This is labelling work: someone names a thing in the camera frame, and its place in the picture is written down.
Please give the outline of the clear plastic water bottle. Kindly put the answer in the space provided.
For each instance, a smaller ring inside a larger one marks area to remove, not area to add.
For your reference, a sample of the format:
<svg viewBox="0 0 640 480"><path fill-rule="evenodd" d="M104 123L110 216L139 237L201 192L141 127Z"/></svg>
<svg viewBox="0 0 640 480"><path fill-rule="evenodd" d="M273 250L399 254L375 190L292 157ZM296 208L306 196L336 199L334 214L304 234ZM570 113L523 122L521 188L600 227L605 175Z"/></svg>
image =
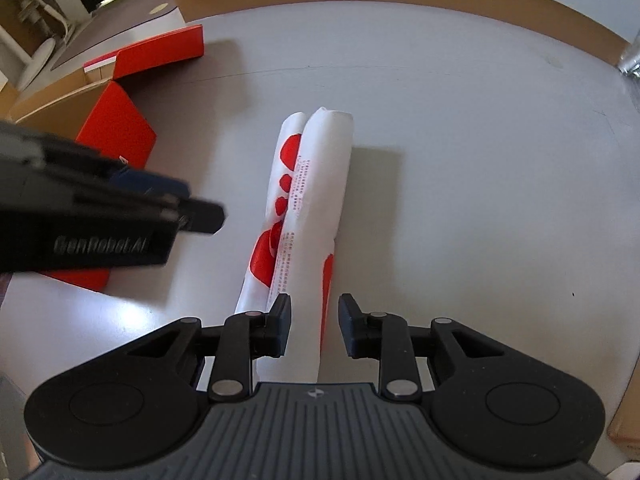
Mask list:
<svg viewBox="0 0 640 480"><path fill-rule="evenodd" d="M634 41L623 50L617 63L618 70L629 77L640 77L640 32Z"/></svg>

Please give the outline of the red cardboard box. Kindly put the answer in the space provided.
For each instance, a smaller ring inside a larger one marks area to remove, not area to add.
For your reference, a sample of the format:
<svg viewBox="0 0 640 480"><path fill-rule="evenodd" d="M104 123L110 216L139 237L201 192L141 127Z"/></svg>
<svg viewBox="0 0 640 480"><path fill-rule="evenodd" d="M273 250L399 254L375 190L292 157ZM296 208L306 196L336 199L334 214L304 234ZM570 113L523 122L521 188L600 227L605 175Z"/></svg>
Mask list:
<svg viewBox="0 0 640 480"><path fill-rule="evenodd" d="M103 157L120 158L132 168L146 171L156 134L119 81L193 60L203 53L203 31L198 26L139 41L107 55L107 61L113 64L111 75L84 80L76 91L41 105L11 124L94 148ZM79 271L83 270L40 272L55 278L74 278Z"/></svg>

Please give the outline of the brown cardboard box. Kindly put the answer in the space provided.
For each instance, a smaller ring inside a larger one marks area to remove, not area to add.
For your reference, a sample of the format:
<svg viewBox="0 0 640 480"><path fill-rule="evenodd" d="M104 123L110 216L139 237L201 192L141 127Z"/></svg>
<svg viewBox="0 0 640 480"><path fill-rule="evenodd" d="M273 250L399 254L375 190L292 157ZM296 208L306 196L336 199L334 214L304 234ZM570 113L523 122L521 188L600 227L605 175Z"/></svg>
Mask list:
<svg viewBox="0 0 640 480"><path fill-rule="evenodd" d="M640 452L639 389L629 387L608 426L608 437L627 456L638 462Z"/></svg>

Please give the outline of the white red shopping bag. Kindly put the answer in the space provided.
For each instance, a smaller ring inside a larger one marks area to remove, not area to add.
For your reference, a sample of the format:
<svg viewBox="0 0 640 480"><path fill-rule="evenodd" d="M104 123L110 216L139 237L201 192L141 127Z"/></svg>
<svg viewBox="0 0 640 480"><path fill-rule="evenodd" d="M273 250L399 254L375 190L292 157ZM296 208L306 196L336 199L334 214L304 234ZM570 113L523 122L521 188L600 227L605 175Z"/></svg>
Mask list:
<svg viewBox="0 0 640 480"><path fill-rule="evenodd" d="M318 379L353 137L352 115L325 107L282 122L265 218L235 307L268 311L278 295L291 298L285 354L257 361L262 382Z"/></svg>

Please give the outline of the white floor fan stand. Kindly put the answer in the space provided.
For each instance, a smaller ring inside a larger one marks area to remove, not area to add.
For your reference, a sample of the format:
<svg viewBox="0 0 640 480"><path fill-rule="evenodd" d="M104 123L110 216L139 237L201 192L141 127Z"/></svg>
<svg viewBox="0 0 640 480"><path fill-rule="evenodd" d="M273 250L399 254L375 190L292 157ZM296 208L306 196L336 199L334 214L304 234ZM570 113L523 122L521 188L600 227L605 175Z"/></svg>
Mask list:
<svg viewBox="0 0 640 480"><path fill-rule="evenodd" d="M73 31L74 25L46 0L1 0L1 45L21 66L14 68L17 91L34 81Z"/></svg>

